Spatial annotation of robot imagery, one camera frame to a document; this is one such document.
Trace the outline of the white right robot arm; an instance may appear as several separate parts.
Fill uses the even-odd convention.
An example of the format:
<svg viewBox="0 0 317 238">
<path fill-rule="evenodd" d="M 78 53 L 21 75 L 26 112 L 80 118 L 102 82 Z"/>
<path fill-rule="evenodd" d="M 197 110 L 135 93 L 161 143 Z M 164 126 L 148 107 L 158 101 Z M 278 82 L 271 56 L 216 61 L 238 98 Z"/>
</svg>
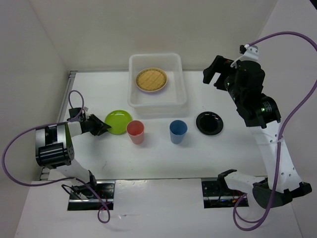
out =
<svg viewBox="0 0 317 238">
<path fill-rule="evenodd" d="M 214 86 L 229 93 L 237 112 L 260 149 L 267 177 L 263 180 L 248 177 L 236 170 L 228 170 L 218 175 L 219 193 L 228 195 L 238 189 L 240 182 L 251 188 L 251 193 L 262 208 L 280 207 L 294 198 L 305 196 L 312 191 L 309 183 L 302 181 L 291 160 L 288 148 L 279 132 L 281 115 L 275 100 L 262 92 L 265 72 L 255 61 L 237 61 L 216 56 L 212 64 L 203 71 L 203 83 L 210 84 L 219 73 Z"/>
</svg>

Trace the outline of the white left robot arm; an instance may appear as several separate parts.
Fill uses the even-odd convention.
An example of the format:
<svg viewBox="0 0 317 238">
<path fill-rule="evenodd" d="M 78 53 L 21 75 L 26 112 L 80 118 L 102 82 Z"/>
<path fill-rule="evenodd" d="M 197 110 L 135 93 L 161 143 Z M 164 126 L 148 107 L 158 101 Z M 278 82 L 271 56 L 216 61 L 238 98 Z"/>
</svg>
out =
<svg viewBox="0 0 317 238">
<path fill-rule="evenodd" d="M 72 180 L 73 186 L 81 186 L 87 198 L 95 197 L 99 186 L 91 171 L 75 159 L 72 138 L 84 133 L 101 136 L 111 126 L 94 114 L 87 114 L 81 108 L 69 109 L 70 118 L 66 122 L 42 126 L 35 131 L 35 154 L 39 166 L 56 170 Z"/>
</svg>

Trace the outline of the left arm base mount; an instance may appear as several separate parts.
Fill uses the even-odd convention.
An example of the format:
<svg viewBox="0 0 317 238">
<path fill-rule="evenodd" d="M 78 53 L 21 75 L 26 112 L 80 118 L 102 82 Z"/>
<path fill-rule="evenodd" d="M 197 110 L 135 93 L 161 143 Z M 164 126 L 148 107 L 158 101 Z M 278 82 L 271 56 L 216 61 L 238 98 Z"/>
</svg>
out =
<svg viewBox="0 0 317 238">
<path fill-rule="evenodd" d="M 84 185 L 69 186 L 62 184 L 61 188 L 68 194 L 68 211 L 98 211 L 102 207 L 99 199 Z M 115 182 L 97 181 L 95 193 L 107 204 L 109 210 L 113 210 Z"/>
</svg>

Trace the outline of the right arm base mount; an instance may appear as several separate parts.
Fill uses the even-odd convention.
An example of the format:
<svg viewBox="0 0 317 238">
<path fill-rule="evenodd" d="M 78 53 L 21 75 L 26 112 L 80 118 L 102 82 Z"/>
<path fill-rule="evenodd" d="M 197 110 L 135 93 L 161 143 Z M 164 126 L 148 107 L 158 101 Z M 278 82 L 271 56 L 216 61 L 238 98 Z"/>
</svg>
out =
<svg viewBox="0 0 317 238">
<path fill-rule="evenodd" d="M 201 179 L 203 203 L 205 209 L 231 208 L 243 195 L 239 190 L 221 192 L 216 178 Z"/>
</svg>

